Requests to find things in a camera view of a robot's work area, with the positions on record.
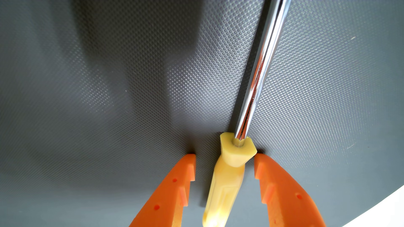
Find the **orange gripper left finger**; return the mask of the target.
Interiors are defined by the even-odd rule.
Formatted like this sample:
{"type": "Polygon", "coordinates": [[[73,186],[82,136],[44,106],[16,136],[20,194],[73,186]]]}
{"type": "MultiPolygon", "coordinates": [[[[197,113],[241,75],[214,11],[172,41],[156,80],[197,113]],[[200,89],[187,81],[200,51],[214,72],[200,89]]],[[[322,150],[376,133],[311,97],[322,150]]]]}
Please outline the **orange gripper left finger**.
{"type": "Polygon", "coordinates": [[[196,155],[176,163],[133,219],[130,227],[181,227],[183,208],[189,203],[195,181],[196,155]]]}

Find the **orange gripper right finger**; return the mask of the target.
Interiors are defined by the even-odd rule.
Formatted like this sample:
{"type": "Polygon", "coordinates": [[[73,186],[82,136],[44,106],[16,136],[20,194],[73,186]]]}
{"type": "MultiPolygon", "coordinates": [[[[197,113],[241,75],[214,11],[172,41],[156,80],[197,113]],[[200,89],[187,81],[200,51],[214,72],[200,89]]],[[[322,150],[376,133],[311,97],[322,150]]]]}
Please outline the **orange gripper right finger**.
{"type": "Polygon", "coordinates": [[[275,160],[256,154],[254,172],[261,202],[267,205],[270,227],[326,226],[314,200],[275,160]]]}

